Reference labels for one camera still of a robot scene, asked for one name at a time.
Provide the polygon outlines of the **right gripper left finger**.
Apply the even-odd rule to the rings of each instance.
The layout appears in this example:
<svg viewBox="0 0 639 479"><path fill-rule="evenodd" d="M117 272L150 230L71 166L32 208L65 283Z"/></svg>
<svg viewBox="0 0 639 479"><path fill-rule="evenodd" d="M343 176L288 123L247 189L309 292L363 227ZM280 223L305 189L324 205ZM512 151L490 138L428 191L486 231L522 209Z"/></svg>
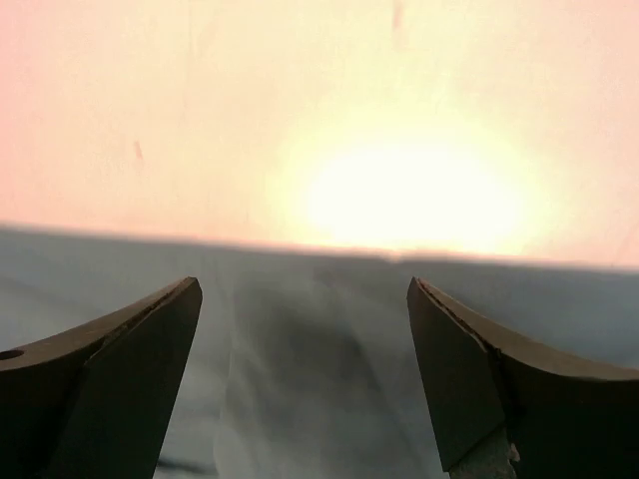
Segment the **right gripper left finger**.
<svg viewBox="0 0 639 479"><path fill-rule="evenodd" d="M153 477L202 302L186 277L3 351L2 477Z"/></svg>

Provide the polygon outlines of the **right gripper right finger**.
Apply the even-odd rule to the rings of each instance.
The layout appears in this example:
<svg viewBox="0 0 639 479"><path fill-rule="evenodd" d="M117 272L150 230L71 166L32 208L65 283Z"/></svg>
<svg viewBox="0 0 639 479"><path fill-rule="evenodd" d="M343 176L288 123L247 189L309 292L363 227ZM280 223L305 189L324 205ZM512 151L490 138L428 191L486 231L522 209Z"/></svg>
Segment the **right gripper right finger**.
<svg viewBox="0 0 639 479"><path fill-rule="evenodd" d="M410 282L407 306L450 477L637 477L635 369L532 340L420 278Z"/></svg>

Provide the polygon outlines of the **blue-grey t-shirt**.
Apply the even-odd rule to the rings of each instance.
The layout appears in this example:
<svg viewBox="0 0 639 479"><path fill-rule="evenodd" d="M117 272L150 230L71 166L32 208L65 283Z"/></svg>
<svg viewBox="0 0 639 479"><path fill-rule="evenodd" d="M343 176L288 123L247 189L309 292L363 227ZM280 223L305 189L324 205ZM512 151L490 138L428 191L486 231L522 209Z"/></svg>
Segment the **blue-grey t-shirt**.
<svg viewBox="0 0 639 479"><path fill-rule="evenodd" d="M638 363L636 269L241 249L1 231L1 342L178 279L203 305L159 478L438 478L406 306L420 277L559 349Z"/></svg>

